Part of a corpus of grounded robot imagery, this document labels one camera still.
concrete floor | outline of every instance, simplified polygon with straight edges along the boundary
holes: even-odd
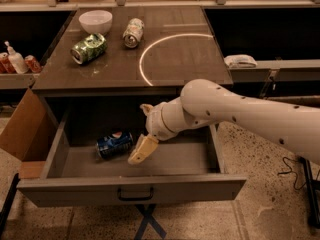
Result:
[[[0,132],[12,111],[5,107],[0,113]],[[234,201],[157,205],[152,215],[164,238],[154,229],[156,223],[141,225],[143,216],[135,206],[37,208],[17,192],[1,239],[320,239],[320,230],[308,226],[306,188],[294,189],[293,173],[278,175],[289,170],[283,157],[297,158],[229,123],[220,125],[219,138],[227,171],[247,175],[246,184]],[[289,164],[301,186],[302,165]],[[18,160],[0,150],[1,206],[19,166]],[[313,170],[316,174],[319,167],[313,165]]]

blue can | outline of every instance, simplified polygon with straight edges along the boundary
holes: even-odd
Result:
[[[119,153],[126,153],[133,146],[132,135],[128,131],[116,132],[97,140],[98,155],[108,159]]]

green can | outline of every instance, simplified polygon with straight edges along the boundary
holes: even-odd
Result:
[[[71,49],[71,55],[75,62],[84,64],[97,58],[107,49],[107,41],[103,35],[97,33],[92,34],[79,43],[74,45]]]

white curved line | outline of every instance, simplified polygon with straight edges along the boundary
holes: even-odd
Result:
[[[144,59],[144,56],[146,55],[146,53],[155,45],[157,45],[158,43],[161,43],[163,41],[166,41],[168,39],[171,38],[175,38],[175,37],[181,37],[181,36],[201,36],[201,37],[209,37],[209,38],[213,38],[212,35],[208,35],[208,34],[199,34],[199,33],[185,33],[185,34],[177,34],[177,35],[173,35],[173,36],[167,36],[164,38],[161,38],[155,42],[153,42],[152,44],[150,44],[141,54],[140,60],[139,60],[139,70],[140,70],[140,74],[142,76],[142,78],[146,81],[146,83],[150,86],[153,86],[153,84],[148,80],[148,78],[144,75],[143,73],[143,68],[142,68],[142,62]]]

brown tabletop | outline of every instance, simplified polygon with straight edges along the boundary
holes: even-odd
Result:
[[[78,19],[89,10],[94,8],[77,11],[34,84],[34,92],[65,96],[123,88],[152,91],[181,87],[197,78],[232,84],[215,39],[209,37],[211,31],[201,7],[103,8],[113,14],[113,24],[106,35],[108,48],[95,60],[79,65],[72,59],[70,49],[88,36]],[[135,49],[127,48],[122,39],[132,18],[139,18],[145,24],[144,35]],[[146,49],[140,68],[139,61]]]

